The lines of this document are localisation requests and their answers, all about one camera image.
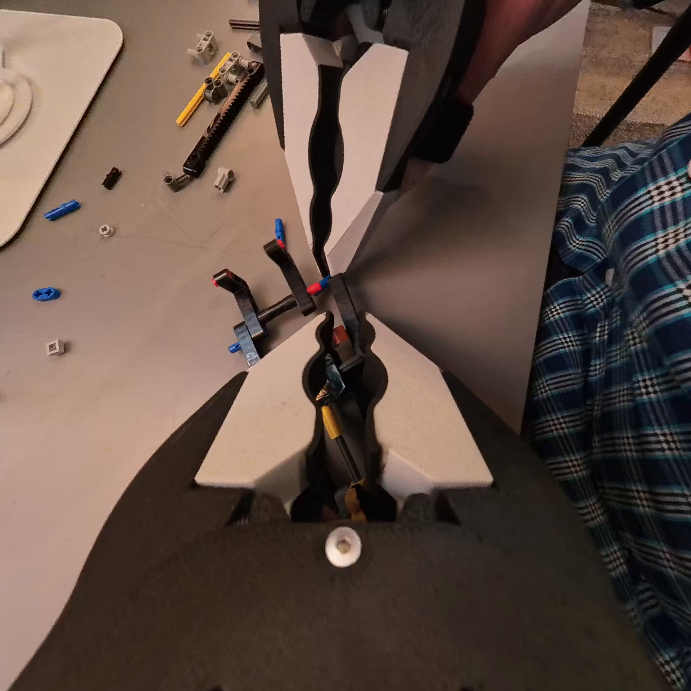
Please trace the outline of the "black lego gear rack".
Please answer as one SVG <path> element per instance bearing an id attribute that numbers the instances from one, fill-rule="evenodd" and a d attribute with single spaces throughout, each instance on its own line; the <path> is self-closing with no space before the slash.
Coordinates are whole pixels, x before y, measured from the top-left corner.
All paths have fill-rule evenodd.
<path id="1" fill-rule="evenodd" d="M 218 148 L 220 141 L 264 75 L 265 67 L 263 63 L 257 61 L 249 63 L 246 76 L 234 86 L 220 105 L 212 122 L 184 161 L 182 170 L 186 176 L 194 179 L 201 176 L 208 160 Z"/>

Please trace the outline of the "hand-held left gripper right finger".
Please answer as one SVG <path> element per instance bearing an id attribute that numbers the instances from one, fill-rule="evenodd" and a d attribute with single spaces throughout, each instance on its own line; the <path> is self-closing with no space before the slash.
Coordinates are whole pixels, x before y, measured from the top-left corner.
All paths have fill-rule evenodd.
<path id="1" fill-rule="evenodd" d="M 415 494 L 488 488 L 493 475 L 441 369 L 370 313 L 370 350 L 385 369 L 373 422 L 379 483 L 399 503 Z"/>

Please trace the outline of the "black metal rod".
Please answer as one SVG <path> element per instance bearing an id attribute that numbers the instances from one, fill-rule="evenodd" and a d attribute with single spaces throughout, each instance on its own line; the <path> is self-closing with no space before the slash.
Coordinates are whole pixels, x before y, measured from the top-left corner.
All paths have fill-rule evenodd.
<path id="1" fill-rule="evenodd" d="M 667 35 L 581 146 L 601 146 L 690 47 L 690 13 L 680 15 Z"/>

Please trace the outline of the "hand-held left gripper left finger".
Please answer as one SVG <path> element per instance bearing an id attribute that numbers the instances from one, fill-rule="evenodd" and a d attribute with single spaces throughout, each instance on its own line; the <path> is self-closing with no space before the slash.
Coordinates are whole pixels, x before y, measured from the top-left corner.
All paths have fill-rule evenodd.
<path id="1" fill-rule="evenodd" d="M 315 316 L 246 371 L 197 485 L 255 490 L 291 506 L 307 486 L 307 456 L 320 435 L 316 398 L 333 324 L 331 312 Z"/>

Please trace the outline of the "black lego liftarm axle tube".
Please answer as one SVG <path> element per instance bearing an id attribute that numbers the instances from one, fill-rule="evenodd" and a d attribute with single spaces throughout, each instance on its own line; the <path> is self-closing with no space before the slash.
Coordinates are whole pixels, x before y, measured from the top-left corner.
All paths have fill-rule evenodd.
<path id="1" fill-rule="evenodd" d="M 309 293 L 303 277 L 285 248 L 285 244 L 282 244 L 279 240 L 272 240 L 265 244 L 263 249 L 269 259 L 281 270 L 290 289 L 290 295 L 262 310 L 258 314 L 260 324 L 265 325 L 295 308 L 304 316 L 309 316 L 316 312 L 313 294 Z"/>

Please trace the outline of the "person's right hand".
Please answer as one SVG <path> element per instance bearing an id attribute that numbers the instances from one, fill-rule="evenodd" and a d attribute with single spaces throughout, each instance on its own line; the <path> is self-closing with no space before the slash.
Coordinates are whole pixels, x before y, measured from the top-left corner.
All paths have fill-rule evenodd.
<path id="1" fill-rule="evenodd" d="M 469 67 L 457 89 L 472 104 L 514 49 L 558 22 L 578 1 L 487 1 L 486 14 Z"/>

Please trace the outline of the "yellow lego axle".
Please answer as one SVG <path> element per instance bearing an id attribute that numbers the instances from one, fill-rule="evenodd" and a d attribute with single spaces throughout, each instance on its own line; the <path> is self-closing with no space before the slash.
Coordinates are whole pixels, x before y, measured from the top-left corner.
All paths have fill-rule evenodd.
<path id="1" fill-rule="evenodd" d="M 204 94 L 207 90 L 208 83 L 213 83 L 213 81 L 219 76 L 220 69 L 223 67 L 223 65 L 231 58 L 231 53 L 226 53 L 223 58 L 219 61 L 219 63 L 216 65 L 216 67 L 212 70 L 211 74 L 204 80 L 200 88 L 197 90 L 196 94 L 194 97 L 190 100 L 190 102 L 186 105 L 186 107 L 183 109 L 181 114 L 176 118 L 176 124 L 180 127 L 186 125 L 188 122 L 189 118 L 192 116 L 192 114 L 195 112 L 195 110 L 200 106 L 200 104 L 204 101 Z"/>

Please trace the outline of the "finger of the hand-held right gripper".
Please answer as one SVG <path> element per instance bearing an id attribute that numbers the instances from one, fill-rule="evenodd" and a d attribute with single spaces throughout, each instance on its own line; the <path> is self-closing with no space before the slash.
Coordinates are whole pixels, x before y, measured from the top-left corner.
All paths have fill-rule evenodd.
<path id="1" fill-rule="evenodd" d="M 373 44 L 341 82 L 341 176 L 331 199 L 332 229 L 325 242 L 331 276 L 344 274 L 358 248 L 395 201 L 377 182 L 399 97 L 408 51 Z"/>
<path id="2" fill-rule="evenodd" d="M 326 276 L 331 201 L 343 160 L 338 107 L 344 65 L 335 44 L 320 37 L 284 33 L 280 47 L 285 157 L 310 251 Z"/>

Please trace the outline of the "person's plaid shirt torso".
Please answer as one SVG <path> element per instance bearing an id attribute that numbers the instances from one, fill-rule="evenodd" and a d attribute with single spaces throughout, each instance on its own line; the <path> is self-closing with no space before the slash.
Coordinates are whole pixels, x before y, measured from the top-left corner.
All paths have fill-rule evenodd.
<path id="1" fill-rule="evenodd" d="M 690 689 L 690 115 L 568 151 L 524 434 L 669 685 Z"/>

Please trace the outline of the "black lego liftarm blue pin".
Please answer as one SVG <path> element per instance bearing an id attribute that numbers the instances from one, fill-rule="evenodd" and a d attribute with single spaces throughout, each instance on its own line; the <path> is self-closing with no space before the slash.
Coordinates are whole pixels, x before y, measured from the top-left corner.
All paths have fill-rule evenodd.
<path id="1" fill-rule="evenodd" d="M 212 282 L 231 293 L 238 305 L 243 320 L 234 327 L 235 350 L 243 353 L 248 367 L 254 367 L 261 360 L 256 343 L 267 336 L 267 330 L 259 319 L 252 291 L 244 279 L 228 269 L 214 274 Z"/>

